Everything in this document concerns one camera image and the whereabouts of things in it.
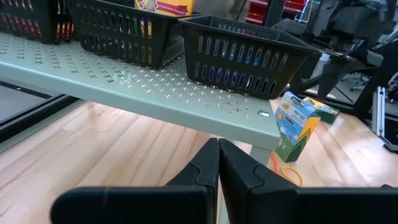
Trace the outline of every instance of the black cable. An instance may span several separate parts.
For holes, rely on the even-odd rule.
[[[248,2],[248,0],[244,0],[243,5],[242,5],[241,9],[239,10],[238,15],[236,16],[236,19],[235,19],[236,21],[239,19],[239,16],[241,15],[241,13],[243,11],[244,5],[246,5],[247,2]]]

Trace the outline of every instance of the red basket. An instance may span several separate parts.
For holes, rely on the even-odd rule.
[[[261,25],[264,21],[264,14],[266,13],[268,0],[250,0],[249,15],[246,22],[255,25]],[[305,0],[287,0],[285,3],[284,12],[299,15],[305,7]]]

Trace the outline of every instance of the cardboard box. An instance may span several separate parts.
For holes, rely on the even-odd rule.
[[[280,142],[276,153],[284,162],[293,162],[299,158],[320,117],[316,107],[301,100],[293,93],[283,95],[275,112],[280,130]]]
[[[319,115],[319,117],[321,117],[321,121],[328,124],[333,124],[340,112],[338,109],[334,109],[309,97],[304,98],[304,101],[316,107],[317,110],[315,112],[317,113],[317,115]]]

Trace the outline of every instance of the perforated metal shelf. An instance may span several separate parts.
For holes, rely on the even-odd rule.
[[[266,149],[280,138],[268,101],[190,81],[184,58],[152,70],[89,53],[76,42],[45,45],[0,34],[0,77]]]

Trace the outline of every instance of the slotted basket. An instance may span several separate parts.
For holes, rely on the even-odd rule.
[[[213,16],[180,22],[189,79],[262,99],[279,97],[304,60],[320,55],[280,30]]]
[[[81,46],[90,52],[159,68],[181,55],[178,18],[142,11],[132,1],[67,0]]]
[[[43,43],[70,40],[75,27],[65,0],[0,0],[0,31]]]

